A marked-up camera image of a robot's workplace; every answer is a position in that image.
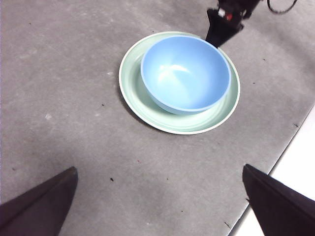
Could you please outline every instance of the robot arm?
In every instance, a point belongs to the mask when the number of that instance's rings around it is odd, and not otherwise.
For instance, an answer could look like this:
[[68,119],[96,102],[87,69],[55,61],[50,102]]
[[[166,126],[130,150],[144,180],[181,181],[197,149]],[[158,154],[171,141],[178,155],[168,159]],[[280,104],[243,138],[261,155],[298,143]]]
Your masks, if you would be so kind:
[[[218,8],[207,10],[210,27],[206,41],[219,47],[229,40],[244,27],[241,24],[243,19],[248,19],[252,15],[252,11],[261,0],[219,0]],[[295,4],[285,11],[276,11],[270,5],[270,0],[267,0],[269,9],[276,14],[288,12]]]

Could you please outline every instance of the table surface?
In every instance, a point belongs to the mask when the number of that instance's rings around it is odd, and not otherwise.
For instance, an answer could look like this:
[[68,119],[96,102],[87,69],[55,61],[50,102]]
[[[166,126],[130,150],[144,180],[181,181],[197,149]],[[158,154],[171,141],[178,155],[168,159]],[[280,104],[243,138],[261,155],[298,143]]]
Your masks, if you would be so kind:
[[190,136],[151,128],[122,99],[121,59],[155,32],[205,37],[209,6],[1,1],[1,202],[75,166],[61,236],[228,234],[247,206],[243,165],[268,172],[314,103],[315,6],[277,16],[263,1],[222,46],[241,80],[223,125]]

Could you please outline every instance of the plate rim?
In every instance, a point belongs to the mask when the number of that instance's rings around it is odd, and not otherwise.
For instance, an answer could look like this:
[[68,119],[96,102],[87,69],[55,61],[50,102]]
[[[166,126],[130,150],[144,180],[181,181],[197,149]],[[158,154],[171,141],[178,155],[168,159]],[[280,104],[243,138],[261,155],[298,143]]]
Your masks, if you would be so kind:
[[208,127],[206,129],[202,129],[202,130],[197,130],[197,131],[176,131],[176,130],[172,130],[172,129],[167,129],[167,128],[164,128],[164,127],[161,127],[159,125],[156,125],[154,124],[153,122],[149,121],[148,119],[146,119],[145,117],[143,117],[141,114],[138,113],[138,111],[132,106],[132,104],[129,102],[129,100],[127,99],[127,96],[124,92],[124,89],[123,89],[123,82],[122,82],[122,68],[123,68],[123,64],[125,62],[125,59],[127,58],[127,56],[129,55],[129,53],[133,50],[133,48],[135,48],[138,44],[140,44],[142,41],[146,40],[147,38],[150,38],[150,37],[153,37],[155,35],[160,35],[160,34],[166,34],[166,33],[174,33],[174,34],[181,34],[181,33],[185,33],[185,34],[190,34],[190,35],[193,35],[195,37],[199,37],[198,35],[195,35],[195,34],[192,34],[192,33],[187,33],[187,32],[181,32],[181,31],[164,31],[164,32],[159,32],[159,33],[154,33],[154,34],[150,34],[142,39],[140,39],[139,41],[137,41],[135,44],[133,44],[129,49],[128,51],[125,53],[121,63],[120,63],[120,66],[119,66],[119,74],[118,74],[118,77],[119,77],[119,87],[120,87],[120,91],[124,97],[124,100],[125,102],[127,103],[127,105],[131,108],[131,110],[140,118],[142,119],[144,122],[146,122],[147,124],[149,124],[150,126],[156,128],[156,129],[159,129],[159,130],[162,130],[164,132],[167,132],[167,133],[172,133],[172,134],[181,134],[181,135],[191,135],[191,134],[200,134],[200,133],[204,133],[204,132],[207,132],[209,130],[212,130],[218,126],[220,126],[221,124],[223,124],[227,119],[230,118],[230,116],[232,115],[232,113],[235,111],[236,107],[237,107],[237,104],[239,102],[239,99],[240,99],[240,93],[241,93],[241,88],[240,88],[240,79],[239,79],[239,75],[238,75],[238,72],[235,68],[235,65],[233,64],[233,62],[231,61],[231,59],[227,56],[227,54],[222,51],[220,48],[219,51],[225,56],[226,60],[229,62],[229,64],[232,66],[232,69],[234,70],[235,72],[235,76],[236,76],[236,80],[237,80],[237,97],[236,97],[236,101],[234,103],[234,106],[233,108],[231,109],[231,111],[227,114],[227,116],[221,120],[219,123],[215,124],[215,125],[212,125],[211,127]]

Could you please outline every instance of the bowl rim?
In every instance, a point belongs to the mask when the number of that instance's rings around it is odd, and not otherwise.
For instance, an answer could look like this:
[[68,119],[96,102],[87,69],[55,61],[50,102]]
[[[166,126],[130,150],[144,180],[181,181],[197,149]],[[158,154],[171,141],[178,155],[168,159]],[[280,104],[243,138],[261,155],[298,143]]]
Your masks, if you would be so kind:
[[[178,37],[181,37],[181,38],[190,38],[190,39],[193,39],[193,40],[197,40],[197,41],[200,41],[204,44],[206,44],[207,46],[210,46],[212,49],[214,49],[219,55],[220,57],[223,59],[224,61],[224,64],[227,68],[227,71],[228,71],[228,76],[229,76],[229,79],[228,79],[228,85],[224,91],[224,93],[222,94],[222,96],[220,98],[218,98],[215,102],[211,103],[210,105],[208,106],[205,106],[205,107],[201,107],[201,108],[193,108],[193,109],[187,109],[187,108],[181,108],[181,107],[176,107],[174,105],[170,105],[166,102],[164,102],[163,100],[159,99],[158,97],[155,96],[155,94],[150,90],[149,86],[147,85],[145,79],[144,79],[144,71],[143,71],[143,64],[144,64],[144,60],[148,54],[148,52],[154,47],[156,46],[158,43],[162,42],[162,41],[165,41],[165,40],[168,40],[170,38],[178,38]],[[145,52],[145,54],[143,55],[142,59],[141,59],[141,65],[140,65],[140,72],[141,72],[141,78],[142,78],[142,81],[146,87],[146,89],[148,90],[148,92],[156,99],[158,100],[160,103],[162,103],[163,105],[169,107],[169,108],[172,108],[174,110],[178,110],[178,111],[183,111],[183,112],[202,112],[202,111],[205,111],[209,108],[211,108],[212,106],[214,106],[217,102],[219,102],[221,99],[223,99],[225,97],[225,95],[227,94],[230,86],[231,86],[231,80],[232,80],[232,76],[231,76],[231,69],[230,69],[230,66],[226,60],[226,58],[223,56],[223,54],[220,52],[220,50],[218,48],[216,48],[215,46],[213,46],[211,43],[201,39],[201,38],[196,38],[196,37],[193,37],[193,36],[189,36],[189,35],[173,35],[173,36],[169,36],[167,38],[163,38],[157,42],[155,42],[152,46],[150,46],[150,48],[148,48]]]

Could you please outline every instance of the light green plate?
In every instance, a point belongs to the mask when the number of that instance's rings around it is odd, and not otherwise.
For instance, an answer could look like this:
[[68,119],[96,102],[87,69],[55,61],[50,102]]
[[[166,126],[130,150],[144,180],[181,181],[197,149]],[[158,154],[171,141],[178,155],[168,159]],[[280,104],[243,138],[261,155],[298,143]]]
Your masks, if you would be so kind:
[[124,56],[119,70],[119,85],[125,101],[149,125],[174,134],[198,134],[218,127],[233,113],[240,96],[240,81],[232,61],[227,59],[232,75],[232,83],[226,97],[215,106],[196,115],[175,115],[169,113],[149,97],[141,79],[140,64],[146,50],[155,42],[172,35],[193,35],[170,31],[152,34],[134,44]]

